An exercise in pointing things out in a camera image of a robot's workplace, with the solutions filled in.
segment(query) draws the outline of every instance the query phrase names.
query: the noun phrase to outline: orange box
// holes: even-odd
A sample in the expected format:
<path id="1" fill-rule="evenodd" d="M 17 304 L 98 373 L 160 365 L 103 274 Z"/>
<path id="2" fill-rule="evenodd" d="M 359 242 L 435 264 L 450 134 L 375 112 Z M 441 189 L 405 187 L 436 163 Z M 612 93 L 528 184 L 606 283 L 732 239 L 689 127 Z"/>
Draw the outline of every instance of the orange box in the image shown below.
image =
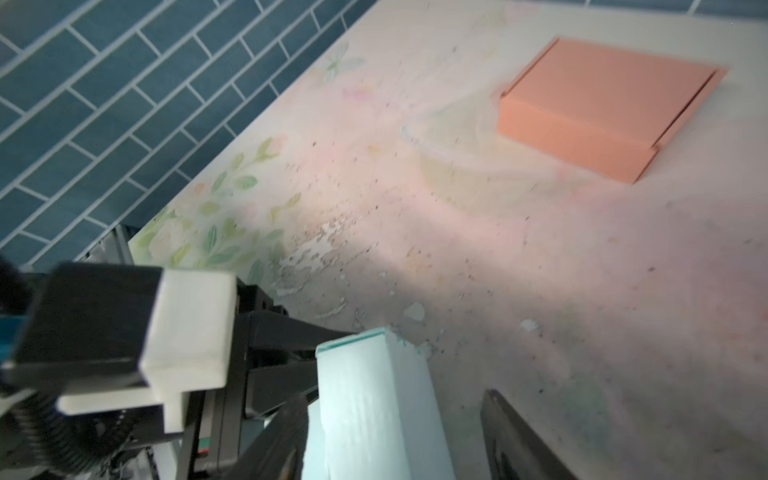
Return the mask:
<path id="1" fill-rule="evenodd" d="M 502 94 L 498 132 L 632 184 L 727 72 L 555 38 Z"/>

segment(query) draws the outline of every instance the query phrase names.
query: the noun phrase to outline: table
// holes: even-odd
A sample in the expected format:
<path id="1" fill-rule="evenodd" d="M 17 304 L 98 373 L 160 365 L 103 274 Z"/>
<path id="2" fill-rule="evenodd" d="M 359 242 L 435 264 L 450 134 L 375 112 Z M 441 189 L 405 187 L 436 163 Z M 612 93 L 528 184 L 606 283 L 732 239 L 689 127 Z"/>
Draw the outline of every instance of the table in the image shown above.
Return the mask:
<path id="1" fill-rule="evenodd" d="M 731 67 L 635 185 L 494 133 L 555 35 Z M 768 475 L 768 24 L 382 0 L 130 243 L 429 342 L 459 478 L 496 388 L 580 478 Z"/>

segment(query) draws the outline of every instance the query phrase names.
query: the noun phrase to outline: cable hose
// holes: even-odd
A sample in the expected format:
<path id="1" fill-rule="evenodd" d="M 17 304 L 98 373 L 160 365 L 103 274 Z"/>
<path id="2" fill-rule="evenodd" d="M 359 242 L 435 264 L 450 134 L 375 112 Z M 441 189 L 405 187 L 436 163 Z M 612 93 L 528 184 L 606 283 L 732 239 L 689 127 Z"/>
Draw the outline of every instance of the cable hose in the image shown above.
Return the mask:
<path id="1" fill-rule="evenodd" d="M 12 413 L 39 465 L 59 475 L 86 472 L 110 459 L 128 440 L 136 421 L 130 411 L 115 412 L 103 434 L 86 438 L 83 427 L 93 426 L 60 413 L 55 402 L 55 397 L 35 393 L 17 403 Z"/>

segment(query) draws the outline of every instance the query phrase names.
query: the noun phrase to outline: tabletop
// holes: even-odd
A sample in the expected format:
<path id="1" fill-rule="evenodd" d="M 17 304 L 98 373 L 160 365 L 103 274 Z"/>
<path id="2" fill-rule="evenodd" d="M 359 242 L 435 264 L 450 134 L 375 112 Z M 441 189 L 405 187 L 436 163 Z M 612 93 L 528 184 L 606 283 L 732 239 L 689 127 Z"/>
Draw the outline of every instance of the tabletop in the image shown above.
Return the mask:
<path id="1" fill-rule="evenodd" d="M 634 185 L 495 133 L 554 36 L 726 65 Z M 458 478 L 494 388 L 580 478 L 768 475 L 768 24 L 382 0 L 130 242 L 429 343 Z"/>

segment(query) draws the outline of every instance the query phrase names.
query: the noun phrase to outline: blue brick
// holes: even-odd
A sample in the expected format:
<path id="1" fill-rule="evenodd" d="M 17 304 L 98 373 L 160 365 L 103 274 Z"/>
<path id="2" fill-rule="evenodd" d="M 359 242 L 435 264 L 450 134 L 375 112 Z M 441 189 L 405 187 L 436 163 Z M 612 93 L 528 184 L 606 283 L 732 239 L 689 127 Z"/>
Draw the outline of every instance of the blue brick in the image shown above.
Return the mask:
<path id="1" fill-rule="evenodd" d="M 702 0 L 696 13 L 732 17 L 768 18 L 766 0 Z"/>
<path id="2" fill-rule="evenodd" d="M 80 17 L 72 27 L 91 45 L 104 50 L 161 2 L 162 0 L 103 0 Z"/>
<path id="3" fill-rule="evenodd" d="M 91 162 L 89 157 L 69 145 L 65 145 L 22 180 L 22 185 L 48 197 L 53 197 Z"/>
<path id="4" fill-rule="evenodd" d="M 272 40 L 280 37 L 288 25 L 304 15 L 313 3 L 314 0 L 283 0 L 243 35 L 243 40 L 253 54 L 258 55 Z"/>
<path id="5" fill-rule="evenodd" d="M 199 174 L 211 160 L 216 158 L 216 156 L 221 153 L 232 140 L 234 140 L 232 134 L 226 128 L 220 128 L 218 132 L 213 134 L 204 144 L 200 145 L 198 149 L 181 164 L 179 170 L 190 177 L 194 177 Z"/>
<path id="6" fill-rule="evenodd" d="M 22 265 L 34 257 L 43 247 L 45 247 L 45 243 L 40 240 L 16 235 L 0 249 L 0 255 L 14 265 Z"/>
<path id="7" fill-rule="evenodd" d="M 0 79 L 0 95 L 28 110 L 93 57 L 73 34 L 63 31 Z"/>
<path id="8" fill-rule="evenodd" d="M 315 18 L 320 27 L 326 26 L 351 0 L 325 0 L 315 7 Z"/>
<path id="9" fill-rule="evenodd" d="M 128 182 L 123 182 L 114 192 L 109 194 L 98 207 L 91 210 L 88 214 L 90 218 L 95 218 L 107 225 L 117 220 L 144 192 Z"/>
<path id="10" fill-rule="evenodd" d="M 197 37 L 215 54 L 259 15 L 261 11 L 253 0 L 236 0 L 204 26 Z"/>
<path id="11" fill-rule="evenodd" d="M 341 19 L 336 20 L 272 80 L 272 85 L 283 93 L 343 33 Z"/>
<path id="12" fill-rule="evenodd" d="M 691 0 L 592 0 L 590 5 L 687 12 L 688 8 L 690 8 L 690 2 Z"/>
<path id="13" fill-rule="evenodd" d="M 191 38 L 139 82 L 139 88 L 160 102 L 208 60 L 208 54 Z"/>
<path id="14" fill-rule="evenodd" d="M 279 45 L 273 46 L 267 53 L 251 65 L 243 74 L 235 80 L 235 85 L 246 97 L 258 90 L 264 82 L 269 80 L 278 68 L 282 67 L 288 57 L 283 53 Z"/>
<path id="15" fill-rule="evenodd" d="M 141 31 L 157 50 L 166 51 L 215 8 L 213 0 L 177 0 Z"/>
<path id="16" fill-rule="evenodd" d="M 98 225 L 81 220 L 35 262 L 35 272 L 49 272 L 61 262 L 76 260 L 76 256 L 104 233 L 104 229 Z"/>
<path id="17" fill-rule="evenodd" d="M 174 135 L 158 150 L 141 168 L 136 170 L 131 178 L 146 188 L 155 185 L 160 178 L 168 173 L 184 155 L 194 148 L 192 140 L 181 132 Z"/>
<path id="18" fill-rule="evenodd" d="M 72 86 L 79 94 L 99 106 L 109 100 L 157 56 L 136 35 L 110 53 Z"/>
<path id="19" fill-rule="evenodd" d="M 0 198 L 0 240 L 21 225 L 43 203 L 43 200 L 15 188 Z"/>
<path id="20" fill-rule="evenodd" d="M 0 184 L 10 183 L 91 112 L 67 91 L 56 97 L 0 144 Z"/>
<path id="21" fill-rule="evenodd" d="M 291 28 L 286 33 L 286 36 L 283 37 L 283 46 L 286 48 L 288 55 L 293 55 L 299 51 L 316 33 L 317 27 L 312 19 L 312 15 L 305 16 L 301 22 Z"/>
<path id="22" fill-rule="evenodd" d="M 349 10 L 344 14 L 346 27 L 349 28 L 353 23 L 357 22 L 359 18 L 362 17 L 362 14 L 367 12 L 374 3 L 376 3 L 376 0 L 357 0 L 357 2 L 349 7 Z"/>
<path id="23" fill-rule="evenodd" d="M 186 186 L 187 181 L 184 177 L 173 172 L 168 178 L 163 180 L 162 184 L 152 190 L 152 193 L 147 195 L 147 198 L 142 200 L 141 203 L 123 219 L 122 223 L 130 227 L 143 227 Z"/>
<path id="24" fill-rule="evenodd" d="M 13 122 L 19 118 L 19 114 L 0 104 L 0 132 L 8 128 Z"/>
<path id="25" fill-rule="evenodd" d="M 182 88 L 175 97 L 149 117 L 134 134 L 136 138 L 154 148 L 201 105 L 188 88 Z"/>
<path id="26" fill-rule="evenodd" d="M 43 238 L 55 237 L 85 209 L 106 194 L 107 190 L 146 154 L 147 151 L 142 146 L 130 138 L 126 139 L 72 185 L 25 230 Z"/>
<path id="27" fill-rule="evenodd" d="M 131 89 L 96 117 L 73 141 L 98 156 L 150 110 L 152 105 Z"/>
<path id="28" fill-rule="evenodd" d="M 240 96 L 234 88 L 229 87 L 197 114 L 185 128 L 198 141 L 202 141 L 227 115 L 240 106 L 240 102 Z"/>
<path id="29" fill-rule="evenodd" d="M 228 122 L 227 125 L 239 134 L 250 125 L 254 118 L 258 117 L 277 96 L 269 85 L 264 87 L 255 97 L 243 106 Z"/>
<path id="30" fill-rule="evenodd" d="M 7 64 L 16 56 L 16 52 L 0 41 L 0 67 Z"/>
<path id="31" fill-rule="evenodd" d="M 192 88 L 207 100 L 249 61 L 245 47 L 237 42 L 192 80 Z"/>
<path id="32" fill-rule="evenodd" d="M 0 34 L 26 48 L 85 0 L 9 0 L 0 6 Z"/>

